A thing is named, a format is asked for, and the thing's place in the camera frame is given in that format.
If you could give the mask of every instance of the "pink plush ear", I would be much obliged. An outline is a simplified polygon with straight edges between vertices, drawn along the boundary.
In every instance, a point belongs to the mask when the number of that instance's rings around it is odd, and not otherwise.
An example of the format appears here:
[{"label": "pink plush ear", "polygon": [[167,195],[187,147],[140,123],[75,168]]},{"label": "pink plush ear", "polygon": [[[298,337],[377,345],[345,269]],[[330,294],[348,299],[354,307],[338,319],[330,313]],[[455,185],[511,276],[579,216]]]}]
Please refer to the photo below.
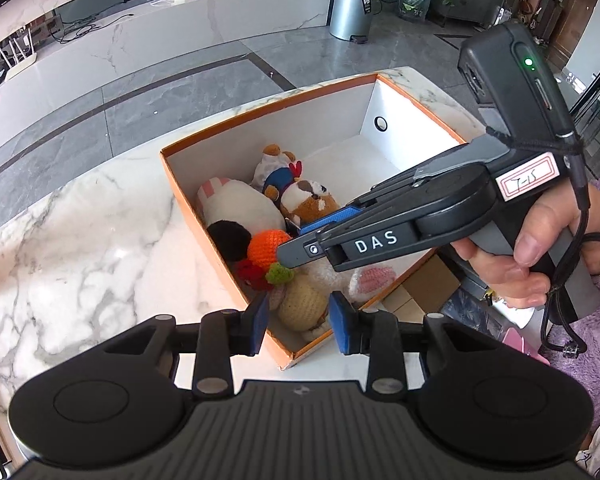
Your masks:
[{"label": "pink plush ear", "polygon": [[354,301],[368,301],[394,282],[396,273],[389,266],[368,266],[356,269],[349,283],[349,295]]}]

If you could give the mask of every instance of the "wooden door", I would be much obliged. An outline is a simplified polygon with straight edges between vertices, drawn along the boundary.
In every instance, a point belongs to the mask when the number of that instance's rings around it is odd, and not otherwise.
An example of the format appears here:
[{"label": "wooden door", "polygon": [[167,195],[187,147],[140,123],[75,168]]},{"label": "wooden door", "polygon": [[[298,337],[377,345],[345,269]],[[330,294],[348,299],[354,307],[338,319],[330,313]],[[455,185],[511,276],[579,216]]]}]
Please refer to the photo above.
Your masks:
[{"label": "wooden door", "polygon": [[582,37],[593,8],[598,0],[565,0],[564,10],[551,41],[549,42],[548,59],[560,70],[564,68]]}]

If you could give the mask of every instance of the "black pom-pom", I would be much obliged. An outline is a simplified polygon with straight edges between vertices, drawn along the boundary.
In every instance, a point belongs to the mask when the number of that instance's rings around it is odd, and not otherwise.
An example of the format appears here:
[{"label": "black pom-pom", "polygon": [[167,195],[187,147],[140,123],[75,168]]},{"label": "black pom-pom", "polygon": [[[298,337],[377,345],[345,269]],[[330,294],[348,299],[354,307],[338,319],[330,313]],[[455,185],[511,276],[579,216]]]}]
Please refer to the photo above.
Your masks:
[{"label": "black pom-pom", "polygon": [[206,231],[225,261],[239,262],[247,257],[251,233],[238,222],[219,220],[207,227]]}]

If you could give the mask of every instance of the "trash can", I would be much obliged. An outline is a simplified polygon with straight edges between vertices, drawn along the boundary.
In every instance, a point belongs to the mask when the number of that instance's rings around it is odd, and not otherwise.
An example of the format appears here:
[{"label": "trash can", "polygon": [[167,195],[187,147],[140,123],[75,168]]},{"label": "trash can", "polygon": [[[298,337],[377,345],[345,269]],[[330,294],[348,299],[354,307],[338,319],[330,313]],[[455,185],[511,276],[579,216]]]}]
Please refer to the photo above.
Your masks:
[{"label": "trash can", "polygon": [[329,32],[341,40],[366,43],[371,17],[371,0],[334,0]]}]

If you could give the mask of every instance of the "brown plush dog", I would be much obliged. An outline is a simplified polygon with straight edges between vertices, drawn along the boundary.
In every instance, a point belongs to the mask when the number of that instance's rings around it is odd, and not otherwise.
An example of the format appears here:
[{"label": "brown plush dog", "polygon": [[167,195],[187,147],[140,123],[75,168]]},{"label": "brown plush dog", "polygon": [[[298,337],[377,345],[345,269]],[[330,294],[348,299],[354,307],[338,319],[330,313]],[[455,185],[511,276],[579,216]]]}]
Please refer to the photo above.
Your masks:
[{"label": "brown plush dog", "polygon": [[315,222],[339,207],[327,188],[313,180],[294,182],[280,197],[282,216],[298,226]]}]

